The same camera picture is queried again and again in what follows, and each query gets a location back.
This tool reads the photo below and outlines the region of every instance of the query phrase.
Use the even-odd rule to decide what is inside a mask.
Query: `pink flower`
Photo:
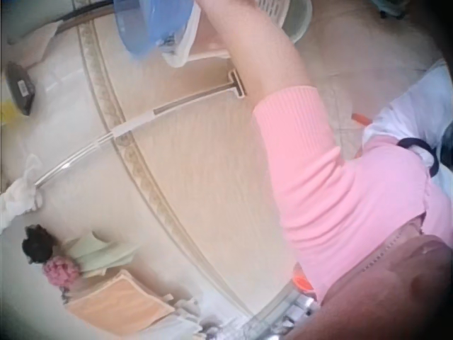
[[[69,288],[80,276],[79,267],[62,256],[51,258],[42,266],[49,283],[57,287]]]

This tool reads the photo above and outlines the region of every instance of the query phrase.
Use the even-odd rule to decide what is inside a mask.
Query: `decorative floor border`
[[[90,0],[73,0],[73,5],[76,9],[90,3]],[[82,60],[84,61],[93,99],[105,128],[110,130],[125,122],[125,117],[108,77],[94,22],[90,21],[79,25],[77,32],[79,35]],[[156,216],[156,219],[160,222],[172,242],[219,293],[246,316],[252,317],[252,311],[250,311],[212,264],[205,258],[176,217],[146,165],[132,133],[116,139],[113,144],[144,202]]]

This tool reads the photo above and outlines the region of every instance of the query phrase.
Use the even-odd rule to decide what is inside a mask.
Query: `mop handle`
[[[58,164],[55,168],[48,171],[46,174],[44,174],[41,178],[39,178],[35,182],[35,186],[37,188],[40,188],[41,186],[46,184],[48,181],[53,179],[57,174],[68,169],[73,164],[77,163],[79,160],[86,157],[88,154],[96,151],[105,143],[107,143],[111,140],[114,140],[115,138],[121,137],[124,134],[126,134],[130,131],[133,131],[147,123],[150,123],[153,120],[166,115],[167,113],[173,112],[178,108],[182,108],[188,104],[195,103],[202,99],[216,96],[217,94],[222,94],[222,93],[228,92],[228,91],[233,91],[238,98],[244,98],[246,96],[246,92],[244,90],[243,84],[242,84],[241,79],[239,78],[239,75],[237,74],[236,70],[229,72],[229,79],[230,79],[230,82],[228,84],[220,85],[213,89],[203,91],[200,93],[196,93],[191,96],[179,99],[177,101],[174,101],[173,103],[169,103],[164,106],[161,106],[160,108],[156,108],[154,110],[147,111],[146,113],[143,113],[136,118],[128,120],[127,122],[114,127],[109,133],[105,134],[102,137],[99,137],[97,140],[88,144],[83,149],[80,149],[78,152],[76,152],[75,154],[71,155],[70,157],[68,157],[67,159],[62,161],[60,164]]]

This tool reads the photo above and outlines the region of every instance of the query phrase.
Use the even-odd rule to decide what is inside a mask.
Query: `dark pompom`
[[[22,250],[31,264],[44,264],[49,261],[56,244],[55,238],[40,225],[26,227],[27,238],[22,242]]]

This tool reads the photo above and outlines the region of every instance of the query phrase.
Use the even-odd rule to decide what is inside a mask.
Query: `orange object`
[[[294,267],[292,282],[296,285],[297,289],[303,293],[313,293],[314,291],[313,286],[307,280],[302,267],[299,264]]]
[[[363,126],[368,126],[372,123],[371,119],[365,117],[364,115],[360,115],[359,113],[353,113],[351,119]]]

